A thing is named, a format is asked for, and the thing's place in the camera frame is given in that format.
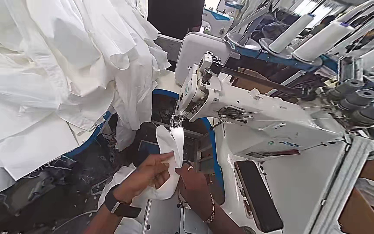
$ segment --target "hand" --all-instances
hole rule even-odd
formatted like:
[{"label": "hand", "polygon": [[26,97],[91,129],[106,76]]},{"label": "hand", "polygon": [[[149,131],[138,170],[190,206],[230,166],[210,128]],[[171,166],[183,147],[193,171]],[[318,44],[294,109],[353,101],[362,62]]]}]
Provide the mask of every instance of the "hand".
[{"label": "hand", "polygon": [[130,204],[132,199],[141,194],[150,184],[160,188],[169,178],[169,163],[163,161],[174,157],[174,152],[166,154],[150,154],[145,161],[121,185],[113,191],[114,197]]},{"label": "hand", "polygon": [[205,175],[188,168],[189,165],[184,164],[181,168],[175,169],[180,175],[178,187],[191,209],[205,221],[212,213],[210,190]]}]

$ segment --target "black panel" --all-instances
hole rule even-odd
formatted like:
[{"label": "black panel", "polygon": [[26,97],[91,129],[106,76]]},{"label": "black panel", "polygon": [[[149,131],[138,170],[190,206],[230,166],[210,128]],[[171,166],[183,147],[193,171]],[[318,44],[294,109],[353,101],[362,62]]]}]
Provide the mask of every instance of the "black panel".
[{"label": "black panel", "polygon": [[251,206],[256,226],[263,232],[283,229],[284,224],[253,161],[237,161],[235,168]]}]

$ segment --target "wrist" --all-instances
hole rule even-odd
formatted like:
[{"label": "wrist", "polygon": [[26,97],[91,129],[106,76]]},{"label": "wrist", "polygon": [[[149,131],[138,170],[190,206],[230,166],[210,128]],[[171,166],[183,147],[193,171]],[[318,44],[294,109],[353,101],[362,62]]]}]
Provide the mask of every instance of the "wrist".
[{"label": "wrist", "polygon": [[132,199],[135,197],[135,193],[133,193],[130,189],[125,187],[122,183],[113,191],[113,196],[116,200],[120,202],[131,204]]},{"label": "wrist", "polygon": [[213,207],[210,196],[203,199],[203,201],[204,203],[199,205],[196,213],[203,221],[205,221],[210,218],[213,212]]}]

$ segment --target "bracelet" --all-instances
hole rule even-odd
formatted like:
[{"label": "bracelet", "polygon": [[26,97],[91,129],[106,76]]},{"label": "bracelet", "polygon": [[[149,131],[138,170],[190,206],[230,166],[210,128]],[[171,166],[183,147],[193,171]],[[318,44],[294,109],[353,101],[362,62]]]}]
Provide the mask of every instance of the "bracelet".
[{"label": "bracelet", "polygon": [[205,223],[209,224],[213,221],[214,219],[214,199],[213,199],[213,196],[210,194],[210,198],[211,198],[211,216],[209,219],[207,219],[205,221]]}]

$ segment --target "black wristband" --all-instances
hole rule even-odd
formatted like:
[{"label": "black wristband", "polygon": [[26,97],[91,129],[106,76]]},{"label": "black wristband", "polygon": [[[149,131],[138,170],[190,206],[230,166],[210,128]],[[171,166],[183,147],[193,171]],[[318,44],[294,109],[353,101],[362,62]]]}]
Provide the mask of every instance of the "black wristband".
[{"label": "black wristband", "polygon": [[120,202],[113,195],[114,189],[116,189],[119,185],[120,184],[117,184],[109,190],[108,194],[105,197],[105,206],[112,214],[115,214],[117,216],[123,216],[127,218],[138,217],[139,213],[142,210],[141,208],[133,207],[124,202]]}]

